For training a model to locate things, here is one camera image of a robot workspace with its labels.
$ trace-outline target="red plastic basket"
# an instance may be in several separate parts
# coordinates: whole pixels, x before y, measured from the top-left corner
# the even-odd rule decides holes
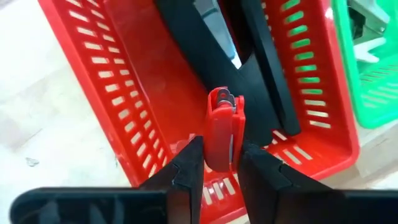
[[[152,0],[39,1],[133,186],[201,134],[207,93]],[[353,164],[359,149],[330,3],[291,0],[289,9],[283,1],[266,3],[302,127],[294,137],[274,132],[266,148],[321,179]],[[296,12],[303,16],[287,23]],[[292,35],[298,27],[302,32]],[[295,59],[305,52],[314,57]],[[318,82],[300,82],[314,77]],[[244,213],[236,175],[207,169],[201,222],[225,223]]]

